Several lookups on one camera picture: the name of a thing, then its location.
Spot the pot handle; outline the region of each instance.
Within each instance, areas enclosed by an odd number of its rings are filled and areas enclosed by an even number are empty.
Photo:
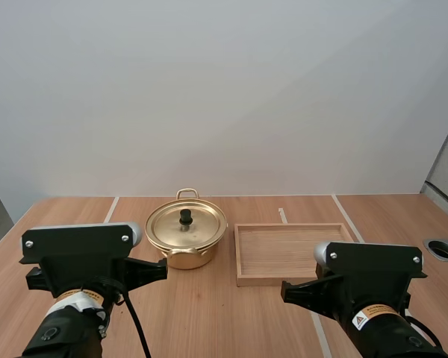
[[[176,194],[176,200],[179,200],[181,198],[181,194],[183,192],[193,192],[194,195],[196,196],[196,199],[199,199],[199,194],[198,194],[197,190],[192,189],[192,188],[186,188],[186,189],[181,189],[178,191],[178,193]]]
[[[176,254],[191,254],[191,255],[200,255],[199,251],[197,251],[195,248],[172,248],[168,252],[164,252],[163,254],[165,257],[170,259]]]

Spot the warning label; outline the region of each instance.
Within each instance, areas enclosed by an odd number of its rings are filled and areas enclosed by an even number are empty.
[[[352,320],[354,326],[357,327],[358,330],[361,330],[363,326],[373,317],[378,315],[398,315],[395,310],[385,304],[372,304],[371,306],[367,306],[363,308],[362,311],[357,313]]]
[[[80,289],[72,289],[71,291],[66,291],[65,293],[62,293],[61,295],[58,296],[57,302],[60,302],[64,298],[74,295],[75,293],[80,291],[81,291]],[[90,291],[89,289],[84,289],[83,292],[89,295],[93,300],[95,300],[99,304],[103,304],[104,298],[101,295],[98,295],[96,292]]]

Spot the wooden table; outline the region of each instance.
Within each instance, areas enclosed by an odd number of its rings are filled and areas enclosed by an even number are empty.
[[[19,356],[53,304],[49,292],[28,291],[31,269],[18,263],[19,238],[30,227],[103,222],[114,198],[53,198],[35,204],[0,242],[0,357]],[[120,198],[111,222],[144,227],[149,214],[170,198]],[[416,245],[429,275],[411,284],[411,314],[428,325],[448,353],[448,263],[431,256],[422,241],[448,238],[448,216],[423,195],[339,196],[355,224],[347,224],[331,196],[209,198],[235,223],[343,222],[355,241]],[[156,261],[143,240],[132,257]],[[309,311],[284,304],[278,287],[236,287],[234,237],[228,230],[206,266],[179,271],[131,293],[153,358],[360,357],[335,321],[320,317],[328,350],[322,349]],[[104,357],[144,357],[131,317],[115,307]]]

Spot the white wall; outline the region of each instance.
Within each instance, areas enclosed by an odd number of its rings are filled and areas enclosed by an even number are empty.
[[[0,196],[418,192],[448,0],[0,1]]]

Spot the black cable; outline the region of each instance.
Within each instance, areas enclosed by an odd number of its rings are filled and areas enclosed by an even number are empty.
[[[83,286],[86,283],[89,282],[95,282],[100,283],[102,285],[111,286],[115,288],[121,295],[126,303],[126,306],[128,308],[128,311],[131,315],[131,318],[133,319],[134,325],[136,326],[137,334],[140,337],[141,345],[143,346],[144,354],[146,358],[152,358],[151,352],[149,352],[148,343],[146,342],[146,337],[144,336],[143,327],[141,327],[140,319],[138,318],[136,311],[134,310],[133,304],[131,303],[131,300],[129,298],[128,290],[126,289],[125,285],[120,283],[118,280],[114,280],[113,278],[104,277],[104,276],[95,276],[89,279],[87,282],[85,282],[81,289],[83,289]]]
[[[420,328],[424,333],[426,333],[426,335],[433,341],[433,343],[435,343],[435,347],[443,348],[441,347],[441,343],[436,337],[436,335],[426,325],[418,321],[416,318],[411,317],[410,315],[407,315],[405,319],[409,324],[414,324],[415,326]]]
[[[137,317],[136,311],[134,310],[133,304],[129,299],[128,291],[122,292],[122,297],[125,300],[126,306],[133,318],[134,325],[137,329],[137,334],[140,337],[141,345],[143,346],[144,354],[146,358],[151,358],[151,352],[149,352],[148,343],[146,342],[146,337],[144,336],[143,328],[141,327],[140,319]]]

